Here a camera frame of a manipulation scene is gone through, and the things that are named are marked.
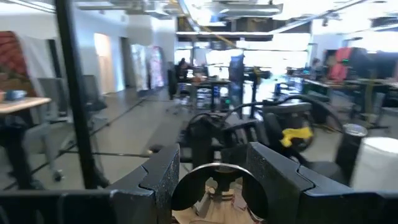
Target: gray concrete floor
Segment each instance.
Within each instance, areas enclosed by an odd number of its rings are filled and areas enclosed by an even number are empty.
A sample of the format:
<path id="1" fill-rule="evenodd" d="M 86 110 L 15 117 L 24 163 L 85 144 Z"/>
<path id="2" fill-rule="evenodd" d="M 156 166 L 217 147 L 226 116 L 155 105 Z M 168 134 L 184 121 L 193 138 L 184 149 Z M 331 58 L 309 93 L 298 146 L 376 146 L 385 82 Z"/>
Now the gray concrete floor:
<path id="1" fill-rule="evenodd" d="M 106 97 L 108 109 L 104 114 L 113 120 L 129 110 L 137 102 L 136 93 L 127 90 L 117 94 L 111 94 Z M 158 94 L 150 96 L 139 106 L 128 111 L 120 118 L 111 123 L 111 126 L 105 127 L 95 134 L 95 138 L 101 152 L 130 153 L 141 154 L 146 152 L 152 144 L 153 139 L 160 133 L 157 131 L 159 126 L 168 123 L 168 129 L 165 136 L 173 136 L 178 131 L 178 127 L 185 120 L 184 114 L 172 115 L 165 110 L 173 105 L 168 101 L 167 90 L 162 90 Z M 391 133 L 385 134 L 383 131 L 373 131 L 374 136 L 394 136 L 398 133 L 398 119 L 386 117 L 384 124 L 392 126 Z M 336 153 L 336 146 L 340 140 L 340 135 L 335 133 L 326 133 L 322 130 L 316 131 L 317 137 L 310 149 L 304 152 L 305 157 L 311 161 L 331 161 Z M 141 165 L 146 159 L 138 157 L 120 157 L 120 156 L 100 156 L 97 157 L 103 165 L 105 176 L 114 182 L 124 177 L 130 171 Z M 45 162 L 43 154 L 32 153 L 29 157 L 32 168 L 36 168 Z M 83 180 L 81 177 L 80 163 L 77 154 L 65 154 L 56 160 L 57 167 L 63 170 L 65 179 L 61 182 L 52 180 L 51 172 L 48 167 L 39 170 L 34 177 L 40 180 L 48 189 L 83 189 Z M 5 163 L 0 163 L 0 188 L 12 183 L 6 172 L 9 167 Z M 181 167 L 180 176 L 187 171 Z"/>

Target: white cylinder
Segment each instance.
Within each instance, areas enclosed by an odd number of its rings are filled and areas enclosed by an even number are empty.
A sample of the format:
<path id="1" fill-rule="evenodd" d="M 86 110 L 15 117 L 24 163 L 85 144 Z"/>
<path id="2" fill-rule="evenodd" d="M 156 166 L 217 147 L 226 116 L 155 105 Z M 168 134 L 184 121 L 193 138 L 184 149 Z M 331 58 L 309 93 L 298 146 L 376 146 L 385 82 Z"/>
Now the white cylinder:
<path id="1" fill-rule="evenodd" d="M 398 190 L 398 139 L 363 139 L 351 186 L 355 190 Z"/>

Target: black pole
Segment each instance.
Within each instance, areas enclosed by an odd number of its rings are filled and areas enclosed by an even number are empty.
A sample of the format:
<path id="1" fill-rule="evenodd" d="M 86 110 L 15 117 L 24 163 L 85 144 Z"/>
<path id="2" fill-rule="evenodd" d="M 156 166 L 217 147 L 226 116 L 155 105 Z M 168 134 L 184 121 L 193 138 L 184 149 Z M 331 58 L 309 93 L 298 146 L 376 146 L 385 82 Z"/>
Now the black pole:
<path id="1" fill-rule="evenodd" d="M 67 73 L 69 99 L 72 106 L 76 144 L 78 147 L 81 171 L 86 189 L 96 189 L 101 179 L 95 167 L 91 153 L 90 134 L 88 132 L 85 110 L 85 95 L 83 94 L 83 77 L 81 76 L 80 56 L 76 44 L 76 34 L 73 25 L 73 1 L 55 0 L 58 30 L 62 43 L 63 60 Z"/>

